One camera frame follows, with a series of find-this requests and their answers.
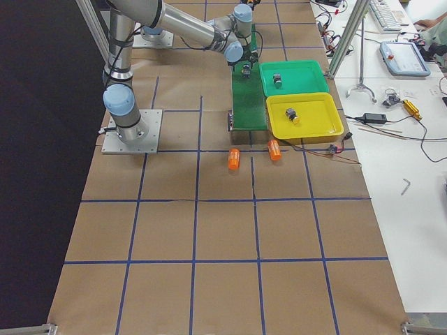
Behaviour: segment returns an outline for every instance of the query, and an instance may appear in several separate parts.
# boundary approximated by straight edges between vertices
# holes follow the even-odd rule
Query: person's hand
[[[437,23],[438,23],[437,20],[419,20],[419,21],[414,22],[414,25],[419,25],[421,27],[424,27],[423,30],[426,30],[426,29],[430,29],[430,28],[436,26]]]

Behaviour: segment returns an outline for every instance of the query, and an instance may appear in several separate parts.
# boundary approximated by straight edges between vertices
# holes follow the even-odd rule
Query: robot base
[[[169,31],[164,31],[161,38],[154,36],[153,40],[145,40],[141,35],[133,37],[134,49],[170,49],[173,47],[173,43],[174,34]]]
[[[105,134],[102,148],[103,154],[156,154],[159,146],[161,110],[140,110],[141,117],[149,124],[149,133],[141,141],[135,144],[123,143],[118,134],[109,131]],[[110,118],[108,127],[115,127],[115,122]]]

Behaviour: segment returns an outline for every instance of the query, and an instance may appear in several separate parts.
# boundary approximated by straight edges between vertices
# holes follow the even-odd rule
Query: white keyboard
[[[402,30],[385,0],[371,0],[369,9],[382,34],[398,34]]]

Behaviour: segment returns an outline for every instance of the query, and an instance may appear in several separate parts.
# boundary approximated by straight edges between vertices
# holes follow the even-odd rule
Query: dark background
[[[46,323],[89,171],[103,59],[74,0],[0,1],[0,329]]]

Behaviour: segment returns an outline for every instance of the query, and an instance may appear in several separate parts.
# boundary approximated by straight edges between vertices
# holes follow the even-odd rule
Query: blue and white device
[[[414,43],[382,42],[380,53],[392,75],[427,77],[431,73]]]

